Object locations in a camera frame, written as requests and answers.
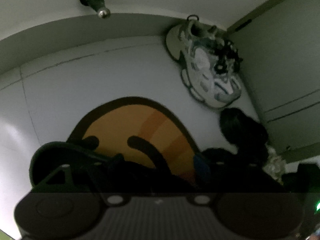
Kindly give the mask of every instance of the grout line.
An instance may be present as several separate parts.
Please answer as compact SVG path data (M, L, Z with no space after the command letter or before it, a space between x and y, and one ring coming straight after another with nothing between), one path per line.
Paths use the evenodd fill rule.
M32 120L32 117L31 117L31 113L30 113L30 109L29 109L29 106L28 106L27 97L26 97L26 91L25 91L25 89L24 89L24 82L23 82L23 78L22 78L21 67L19 67L19 71L20 71L20 78L21 78L21 83L22 83L22 89L23 89L24 99L26 100L26 105L27 105L28 113L29 113L29 116L30 116L30 119L31 119L31 123L32 123L32 126L33 126L33 130L35 131L35 134L36 134L36 136L37 136L39 145L41 146L40 139L39 139L39 136L38 136L38 134L37 134L37 132L36 132L35 124L33 123L33 120Z
M11 86L11 85L13 85L13 84L15 84L15 83L17 83L17 82L19 82L20 80L21 80L21 75L20 75L20 79L19 79L19 80L16 80L15 82L12 82L12 83L10 83L9 85L1 88L0 91L3 90L3 89L5 89L5 88L7 88L7 87L9 87L9 86Z
M281 118L287 117L287 116L292 115L292 114L296 114L296 113L301 112L301 111L303 111L303 110L306 110L306 109L308 109L308 108L310 108L310 107L313 107L313 106L315 106L315 105L317 105L317 104L320 104L320 101L319 101L319 102L316 102L316 103L314 103L314 104L312 104L312 105L310 105L310 106L303 107L303 108L301 108L301 109L299 109L299 110L297 110L297 111L291 112L291 113L289 113L289 114L285 114L285 115L283 115L283 116L280 116L280 117L277 117L277 118L275 118L275 119L269 120L268 123L270 123L270 122L272 122L272 121L279 120L279 119L281 119Z
M120 49L128 49L128 48L134 48L134 47L142 47L142 46L148 46L148 45L157 45L157 44L160 44L159 42L157 43L149 43L149 44L143 44L143 45L133 45L133 46L127 46L127 47L121 47L121 48L116 48L116 49L107 49L105 51L102 51L102 52L97 52L97 53L94 53L94 54L89 54L89 55L86 55L86 56L81 56L81 57L76 57L76 58L72 58L72 59L69 59L69 60L65 60L65 61L61 61L59 63L56 63L54 65L51 65L51 66L48 66L48 67L45 67L43 69L40 69L32 74L29 74L27 76L25 76L24 78L27 78L27 77L30 77L30 76L33 76L35 74L38 74L40 73L41 71L44 71L46 69L49 69L49 68L52 68L52 67L57 67L59 65L62 65L64 63L68 63L68 62L72 62L72 61L75 61L75 60L79 60L79 59L82 59L82 58L85 58L85 57L91 57L91 56L96 56L96 55L99 55L99 54L102 54L102 53L105 53L105 52L110 52L110 51L115 51L115 50L120 50Z
M279 107L282 107L282 106L285 106L285 105L287 105L287 104L293 103L293 102L295 102L295 101L297 101L297 100L299 100L299 99L302 99L302 98L304 98L304 97L310 96L310 95L312 95L312 94L314 94L314 93L316 93L316 92L319 92L319 91L320 91L320 88L319 88L319 89L316 89L315 91L312 91L311 93L308 93L308 94L306 94L306 95L304 95L304 96L302 96L302 97L296 98L296 99L294 99L294 100L291 100L291 101L289 101L289 102L286 102L286 103L284 103L284 104L282 104L282 105L280 105L280 106L276 106L276 107L274 107L274 108L271 108L271 109L269 109L269 110L267 110L267 111L264 111L264 112L266 113L266 112L275 110L275 109L277 109L277 108L279 108Z

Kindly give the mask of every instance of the white tile floor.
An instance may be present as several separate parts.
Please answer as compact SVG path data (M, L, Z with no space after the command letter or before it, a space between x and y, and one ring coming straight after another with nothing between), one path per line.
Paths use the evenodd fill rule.
M103 103L125 96L153 99L177 115L201 150L235 151L220 132L219 113L189 95L160 37L88 44L20 69L23 79L17 70L0 76L0 89L5 87L0 90L0 229L15 239L20 234L13 210L30 190L31 156L44 143L65 141L78 121ZM233 106L257 119L245 90Z

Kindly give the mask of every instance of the shoe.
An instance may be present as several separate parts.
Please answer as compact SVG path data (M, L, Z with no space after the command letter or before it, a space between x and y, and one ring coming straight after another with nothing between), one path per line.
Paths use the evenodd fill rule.
M241 96L235 74L242 59L220 33L216 26L208 30L198 20L187 19L166 36L169 53L182 65L184 85L196 100L212 108L225 107Z

